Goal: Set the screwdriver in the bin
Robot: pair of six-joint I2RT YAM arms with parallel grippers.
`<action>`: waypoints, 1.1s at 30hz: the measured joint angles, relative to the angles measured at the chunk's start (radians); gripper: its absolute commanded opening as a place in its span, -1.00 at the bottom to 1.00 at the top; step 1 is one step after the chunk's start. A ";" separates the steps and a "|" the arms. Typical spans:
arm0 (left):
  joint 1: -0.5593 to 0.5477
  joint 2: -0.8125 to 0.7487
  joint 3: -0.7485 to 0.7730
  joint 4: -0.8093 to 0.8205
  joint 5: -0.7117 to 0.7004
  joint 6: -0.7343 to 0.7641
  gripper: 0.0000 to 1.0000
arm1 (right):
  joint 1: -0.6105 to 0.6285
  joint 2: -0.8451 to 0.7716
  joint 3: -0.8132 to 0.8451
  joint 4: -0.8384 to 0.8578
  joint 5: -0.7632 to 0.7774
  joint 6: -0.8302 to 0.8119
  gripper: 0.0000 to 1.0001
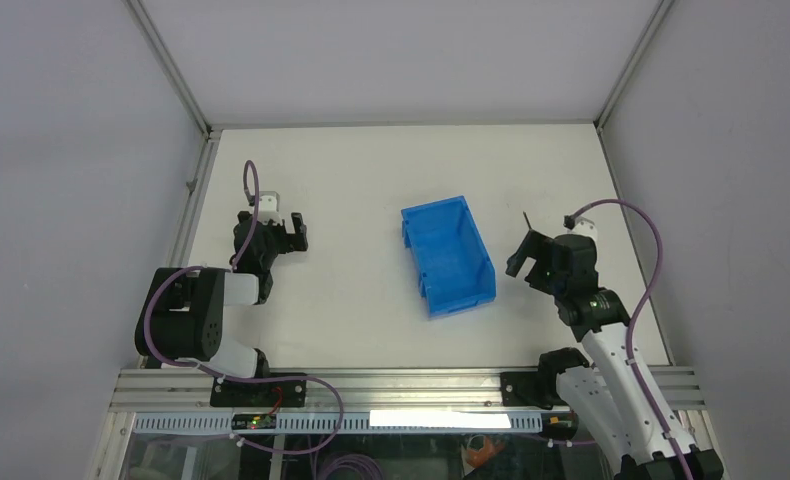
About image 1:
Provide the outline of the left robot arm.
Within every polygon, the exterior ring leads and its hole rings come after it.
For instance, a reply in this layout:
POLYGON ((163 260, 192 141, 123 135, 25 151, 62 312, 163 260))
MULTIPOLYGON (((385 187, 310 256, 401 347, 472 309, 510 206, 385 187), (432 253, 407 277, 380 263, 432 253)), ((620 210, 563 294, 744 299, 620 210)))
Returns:
POLYGON ((256 220, 251 212, 239 212, 228 269, 157 269, 134 333, 139 354, 234 378, 233 392, 246 405, 265 403, 272 392, 266 355, 236 340, 223 318, 227 307, 266 303, 277 257, 308 250, 302 214, 293 212, 290 219, 292 231, 278 213, 256 220))

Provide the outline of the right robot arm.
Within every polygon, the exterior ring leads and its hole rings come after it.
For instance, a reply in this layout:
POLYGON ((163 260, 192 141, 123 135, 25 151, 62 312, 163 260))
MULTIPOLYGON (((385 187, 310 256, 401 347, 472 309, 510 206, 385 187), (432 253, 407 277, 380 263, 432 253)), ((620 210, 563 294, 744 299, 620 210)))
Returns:
POLYGON ((528 259, 526 283, 553 299, 578 344, 540 355, 523 400, 570 407, 617 479, 723 478, 717 452, 696 443, 658 390, 620 297, 600 285, 595 240, 529 230, 507 260, 507 275, 517 276, 528 259))

